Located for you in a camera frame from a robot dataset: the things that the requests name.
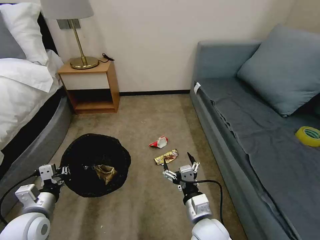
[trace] brass lamp base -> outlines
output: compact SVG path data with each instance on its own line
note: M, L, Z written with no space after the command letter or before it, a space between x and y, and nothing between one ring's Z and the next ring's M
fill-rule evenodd
M70 65L74 69L88 69L99 65L99 60L95 57L79 57L70 61Z

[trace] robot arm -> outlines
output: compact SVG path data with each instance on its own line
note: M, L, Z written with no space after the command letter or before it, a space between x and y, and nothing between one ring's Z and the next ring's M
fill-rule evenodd
M212 212L205 194L198 189L195 182L200 163L188 153L192 166L186 165L177 172L171 172L164 162L163 175L183 192L183 203L187 215L195 226L191 240L231 240L227 229L216 219L209 219ZM23 204L23 214L5 227L0 240L46 240L50 232L50 217L55 203L59 199L60 189L69 174L67 168L56 169L55 165L44 165L39 168L43 189L40 191L34 184L21 186L15 195Z
M34 184L21 186L15 195L23 204L22 215L13 219L0 234L0 240L46 240L50 232L50 217L64 184L61 176L68 169L56 169L55 165L39 168L43 188Z
M186 165L179 168L179 171L169 170L166 161L163 164L163 175L165 178L178 185L179 191L183 192L183 203L187 207L187 215L195 226L192 229L191 240L231 240L224 225L216 219L209 219L212 212L209 208L209 201L205 194L198 189L195 182L200 163L188 153L192 166Z

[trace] yellow tape roll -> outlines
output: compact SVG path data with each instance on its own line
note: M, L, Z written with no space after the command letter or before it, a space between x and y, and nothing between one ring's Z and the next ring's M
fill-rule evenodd
M320 131L318 129L301 127L295 135L305 145L320 147Z

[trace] white wall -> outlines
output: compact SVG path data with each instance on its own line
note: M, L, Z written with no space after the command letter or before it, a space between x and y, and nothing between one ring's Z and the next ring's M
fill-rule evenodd
M294 0L90 2L95 16L80 20L79 30L85 55L114 58L125 92L189 89L199 40L262 39L285 22ZM62 59L78 56L73 32L48 25Z
M320 33L320 0L297 0L287 25Z

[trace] lamp shade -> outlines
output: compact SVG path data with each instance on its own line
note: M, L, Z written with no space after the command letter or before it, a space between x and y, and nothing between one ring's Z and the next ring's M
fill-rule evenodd
M44 17L79 19L93 16L89 0L40 0Z

